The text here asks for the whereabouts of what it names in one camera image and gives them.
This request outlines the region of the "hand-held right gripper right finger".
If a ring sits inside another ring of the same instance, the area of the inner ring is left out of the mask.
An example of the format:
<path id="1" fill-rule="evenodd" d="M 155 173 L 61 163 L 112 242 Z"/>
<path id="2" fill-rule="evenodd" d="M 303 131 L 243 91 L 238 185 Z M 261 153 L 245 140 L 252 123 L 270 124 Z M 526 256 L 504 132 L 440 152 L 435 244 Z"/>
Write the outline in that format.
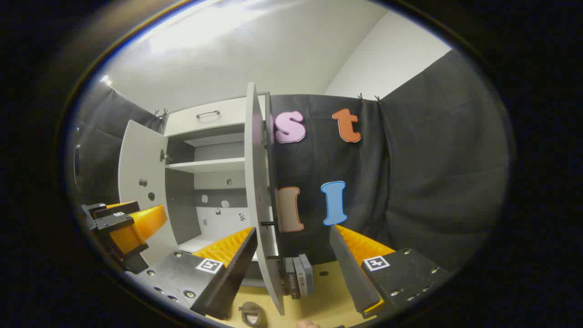
<path id="1" fill-rule="evenodd" d="M 451 276 L 412 248 L 394 251 L 341 225 L 330 228 L 329 241 L 354 307 L 365 319 L 404 312 Z"/>

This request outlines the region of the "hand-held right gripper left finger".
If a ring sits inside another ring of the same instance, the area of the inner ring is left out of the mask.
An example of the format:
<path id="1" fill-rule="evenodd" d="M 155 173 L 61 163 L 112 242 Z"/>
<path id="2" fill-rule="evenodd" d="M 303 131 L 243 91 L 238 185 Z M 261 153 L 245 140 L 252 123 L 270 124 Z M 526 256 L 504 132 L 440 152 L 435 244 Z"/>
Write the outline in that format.
<path id="1" fill-rule="evenodd" d="M 256 229 L 248 227 L 193 253 L 173 251 L 127 275 L 159 301 L 225 320 L 256 248 Z"/>

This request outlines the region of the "brown fuzzy shoe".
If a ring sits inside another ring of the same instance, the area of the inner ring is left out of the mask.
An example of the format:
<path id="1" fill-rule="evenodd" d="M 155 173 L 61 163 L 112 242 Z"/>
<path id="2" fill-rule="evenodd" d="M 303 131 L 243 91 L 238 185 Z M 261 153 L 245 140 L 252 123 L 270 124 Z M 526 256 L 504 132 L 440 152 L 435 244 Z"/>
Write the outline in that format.
<path id="1" fill-rule="evenodd" d="M 245 302 L 239 307 L 242 322 L 250 328 L 267 328 L 268 320 L 264 309 L 254 302 Z"/>

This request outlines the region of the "white cabinet door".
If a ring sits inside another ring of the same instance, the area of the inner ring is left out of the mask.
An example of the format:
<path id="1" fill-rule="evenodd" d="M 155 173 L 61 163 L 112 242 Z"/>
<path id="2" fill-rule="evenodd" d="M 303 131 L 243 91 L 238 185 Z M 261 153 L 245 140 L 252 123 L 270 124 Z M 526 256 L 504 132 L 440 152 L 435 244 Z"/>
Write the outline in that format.
<path id="1" fill-rule="evenodd" d="M 160 155 L 167 150 L 168 138 L 129 120 L 123 133 L 118 161 L 118 194 L 121 202 L 137 201 L 141 210 L 162 205 L 167 218 L 166 162 Z M 170 220 L 146 241 L 141 256 L 154 265 L 179 249 Z"/>
<path id="2" fill-rule="evenodd" d="M 246 86 L 244 153 L 245 188 L 250 222 L 256 230 L 257 262 L 273 307 L 285 315 L 285 282 L 280 272 L 283 264 L 278 241 L 277 197 L 274 166 L 271 164 L 270 111 L 264 114 L 256 84 Z"/>

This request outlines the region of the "white grey shoe cabinet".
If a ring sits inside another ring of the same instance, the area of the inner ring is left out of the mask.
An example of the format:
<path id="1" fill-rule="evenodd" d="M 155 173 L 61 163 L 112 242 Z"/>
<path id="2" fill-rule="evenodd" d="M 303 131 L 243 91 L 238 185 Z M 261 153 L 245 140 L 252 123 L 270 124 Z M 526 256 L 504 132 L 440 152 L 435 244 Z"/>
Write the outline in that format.
<path id="1" fill-rule="evenodd" d="M 264 114 L 270 112 L 269 92 L 258 93 Z M 211 243 L 252 226 L 246 201 L 244 129 L 235 132 L 215 129 L 219 133 L 194 138 L 169 138 L 181 141 L 194 150 L 189 162 L 167 163 L 171 172 L 181 172 L 193 178 L 187 190 L 194 193 L 195 219 L 191 226 L 193 237 L 182 237 L 178 243 L 182 251 L 195 252 Z M 264 280 L 254 254 L 243 285 L 265 288 Z"/>

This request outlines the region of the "white cabinet drawer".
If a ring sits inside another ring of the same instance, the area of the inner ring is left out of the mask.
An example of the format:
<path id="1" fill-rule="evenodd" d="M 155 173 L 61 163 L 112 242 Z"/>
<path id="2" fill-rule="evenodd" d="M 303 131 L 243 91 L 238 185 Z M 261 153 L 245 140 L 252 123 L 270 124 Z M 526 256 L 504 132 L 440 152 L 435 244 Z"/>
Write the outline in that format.
<path id="1" fill-rule="evenodd" d="M 248 100 L 246 96 L 175 111 L 167 116 L 163 135 L 169 138 L 194 138 L 213 135 L 223 129 L 239 132 L 246 128 Z"/>

